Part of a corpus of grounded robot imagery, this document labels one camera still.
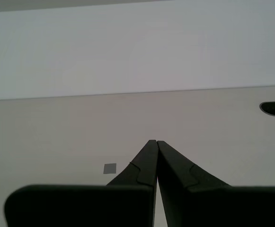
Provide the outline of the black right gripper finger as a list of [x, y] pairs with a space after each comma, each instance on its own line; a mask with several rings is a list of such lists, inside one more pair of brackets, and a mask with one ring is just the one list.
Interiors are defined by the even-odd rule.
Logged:
[[166, 142], [157, 144], [169, 227], [275, 227], [275, 187], [231, 186]]
[[148, 141], [107, 185], [28, 185], [5, 201], [9, 227], [151, 227], [158, 143]]

